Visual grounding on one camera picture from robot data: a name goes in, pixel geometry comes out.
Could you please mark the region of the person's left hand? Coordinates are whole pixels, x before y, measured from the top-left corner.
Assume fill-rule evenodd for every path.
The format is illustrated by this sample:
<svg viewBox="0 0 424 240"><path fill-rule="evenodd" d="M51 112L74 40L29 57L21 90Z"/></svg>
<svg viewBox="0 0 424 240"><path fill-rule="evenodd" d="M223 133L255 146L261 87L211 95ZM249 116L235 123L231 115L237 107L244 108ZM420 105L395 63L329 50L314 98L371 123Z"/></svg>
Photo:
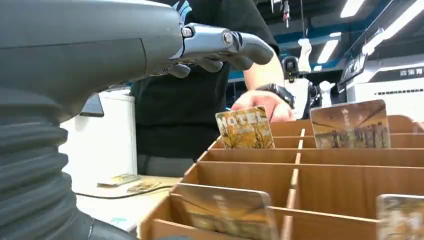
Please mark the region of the person's left hand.
<svg viewBox="0 0 424 240"><path fill-rule="evenodd" d="M234 102L231 110L235 111L256 106L265 108L266 116L270 123L296 120L291 107L277 94L269 91L248 90Z"/></svg>

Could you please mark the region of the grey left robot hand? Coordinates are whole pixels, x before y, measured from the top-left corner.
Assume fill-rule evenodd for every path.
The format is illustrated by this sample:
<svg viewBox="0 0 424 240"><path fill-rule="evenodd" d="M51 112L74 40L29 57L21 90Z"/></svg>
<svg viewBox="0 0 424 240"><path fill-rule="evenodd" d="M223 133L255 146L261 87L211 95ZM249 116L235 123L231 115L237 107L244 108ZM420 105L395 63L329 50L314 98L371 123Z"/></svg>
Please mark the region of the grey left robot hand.
<svg viewBox="0 0 424 240"><path fill-rule="evenodd" d="M147 0L3 0L0 115L64 121L93 93L149 75L189 74L187 63L246 70L273 49L249 33L184 24L169 5Z"/></svg>

